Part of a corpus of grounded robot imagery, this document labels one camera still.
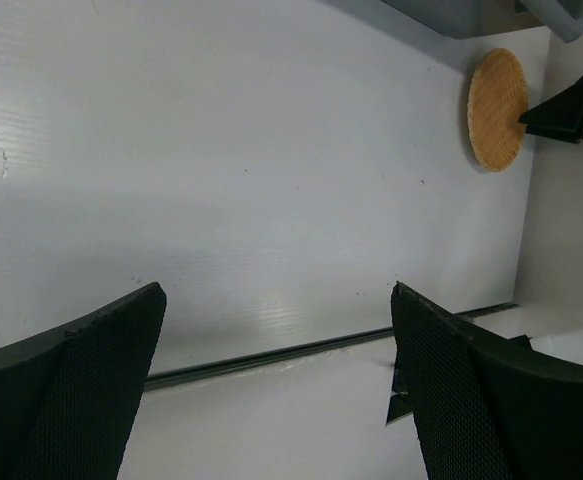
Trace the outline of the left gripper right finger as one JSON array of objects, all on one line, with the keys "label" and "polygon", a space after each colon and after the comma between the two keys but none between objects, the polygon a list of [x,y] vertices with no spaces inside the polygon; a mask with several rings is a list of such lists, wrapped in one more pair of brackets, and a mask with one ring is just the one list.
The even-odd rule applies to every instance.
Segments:
[{"label": "left gripper right finger", "polygon": [[452,314],[399,282],[390,412],[430,479],[583,479],[583,365]]}]

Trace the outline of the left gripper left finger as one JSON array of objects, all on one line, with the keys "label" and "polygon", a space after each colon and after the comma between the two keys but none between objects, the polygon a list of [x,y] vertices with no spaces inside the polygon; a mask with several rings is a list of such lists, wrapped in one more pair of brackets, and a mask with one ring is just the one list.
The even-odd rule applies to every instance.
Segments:
[{"label": "left gripper left finger", "polygon": [[150,283],[0,348],[0,479],[114,479],[166,311]]}]

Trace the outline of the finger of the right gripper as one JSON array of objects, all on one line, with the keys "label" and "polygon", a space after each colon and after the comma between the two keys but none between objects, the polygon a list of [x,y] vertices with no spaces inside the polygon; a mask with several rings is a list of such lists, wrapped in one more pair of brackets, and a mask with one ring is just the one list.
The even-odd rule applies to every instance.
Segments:
[{"label": "finger of the right gripper", "polygon": [[578,144],[583,141],[583,76],[572,86],[519,117],[525,133]]}]

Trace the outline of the round orange woven tray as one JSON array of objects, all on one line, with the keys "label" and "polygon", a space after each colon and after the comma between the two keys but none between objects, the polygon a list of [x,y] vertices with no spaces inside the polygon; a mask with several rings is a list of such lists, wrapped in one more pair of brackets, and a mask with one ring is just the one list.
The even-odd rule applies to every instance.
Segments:
[{"label": "round orange woven tray", "polygon": [[523,68],[509,50],[489,51],[475,69],[467,99],[470,144],[478,164],[490,171],[508,168],[525,135],[520,116],[528,109]]}]

